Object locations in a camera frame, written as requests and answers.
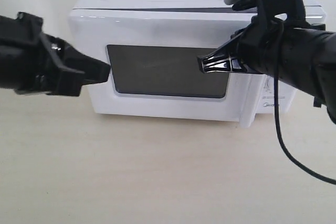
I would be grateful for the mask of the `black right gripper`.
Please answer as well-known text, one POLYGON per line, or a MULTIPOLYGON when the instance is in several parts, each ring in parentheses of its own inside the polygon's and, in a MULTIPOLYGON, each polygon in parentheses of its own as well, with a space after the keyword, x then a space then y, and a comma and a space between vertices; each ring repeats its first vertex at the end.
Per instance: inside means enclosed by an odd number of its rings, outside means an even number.
POLYGON ((281 19, 272 19, 267 28, 254 20, 215 51, 197 57, 199 69, 202 73, 278 74, 284 32, 281 19))

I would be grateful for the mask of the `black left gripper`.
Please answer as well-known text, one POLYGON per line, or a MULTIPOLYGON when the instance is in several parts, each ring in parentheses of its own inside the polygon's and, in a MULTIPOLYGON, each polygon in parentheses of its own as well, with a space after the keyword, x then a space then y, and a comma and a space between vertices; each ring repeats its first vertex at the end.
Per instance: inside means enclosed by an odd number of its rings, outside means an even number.
POLYGON ((26 74, 26 83, 15 90, 17 94, 78 97, 81 72, 84 72, 84 85, 108 81, 108 63, 89 57, 68 42, 44 33, 42 18, 19 12, 17 20, 31 28, 33 33, 33 58, 29 61, 32 72, 26 74))

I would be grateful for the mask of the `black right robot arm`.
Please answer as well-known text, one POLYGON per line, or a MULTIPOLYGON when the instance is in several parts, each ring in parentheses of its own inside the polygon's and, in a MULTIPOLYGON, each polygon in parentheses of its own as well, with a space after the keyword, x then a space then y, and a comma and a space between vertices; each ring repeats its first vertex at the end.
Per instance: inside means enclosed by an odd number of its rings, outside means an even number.
POLYGON ((235 32, 209 55, 198 58, 203 73, 265 74, 314 97, 335 121, 335 33, 324 24, 257 22, 235 32))

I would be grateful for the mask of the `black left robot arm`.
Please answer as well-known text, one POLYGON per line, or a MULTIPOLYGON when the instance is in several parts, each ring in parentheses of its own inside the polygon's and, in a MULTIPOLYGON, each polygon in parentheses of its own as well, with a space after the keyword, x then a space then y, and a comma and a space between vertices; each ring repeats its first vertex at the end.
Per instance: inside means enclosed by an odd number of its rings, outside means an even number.
POLYGON ((81 88, 108 81, 111 67, 43 32, 43 19, 24 12, 1 17, 1 88, 20 95, 78 97, 81 88))

